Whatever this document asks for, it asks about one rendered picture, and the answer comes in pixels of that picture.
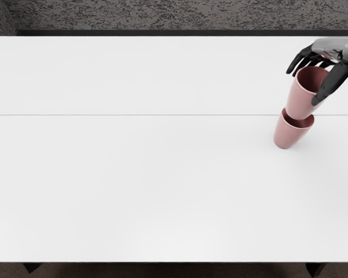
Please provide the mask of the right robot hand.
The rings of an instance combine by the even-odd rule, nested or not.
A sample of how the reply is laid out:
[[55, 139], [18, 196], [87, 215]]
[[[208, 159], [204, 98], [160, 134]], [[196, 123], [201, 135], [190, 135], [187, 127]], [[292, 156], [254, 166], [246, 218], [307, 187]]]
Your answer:
[[301, 68], [316, 65], [321, 68], [331, 65], [333, 68], [312, 99], [313, 106], [324, 101], [348, 78], [348, 37], [327, 37], [315, 40], [295, 56], [286, 73], [295, 76]]

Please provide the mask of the pink cup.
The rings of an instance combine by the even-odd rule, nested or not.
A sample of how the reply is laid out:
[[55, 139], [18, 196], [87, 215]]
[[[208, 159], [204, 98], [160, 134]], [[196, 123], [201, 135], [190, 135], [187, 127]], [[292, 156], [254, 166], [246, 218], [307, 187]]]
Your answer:
[[306, 119], [320, 106], [312, 106], [311, 101], [328, 73], [325, 68], [316, 66], [303, 67], [296, 73], [285, 106], [291, 118]]
[[283, 108], [274, 131], [274, 143], [282, 149], [288, 149], [297, 144], [314, 125], [314, 115], [305, 119], [294, 119], [290, 117]]

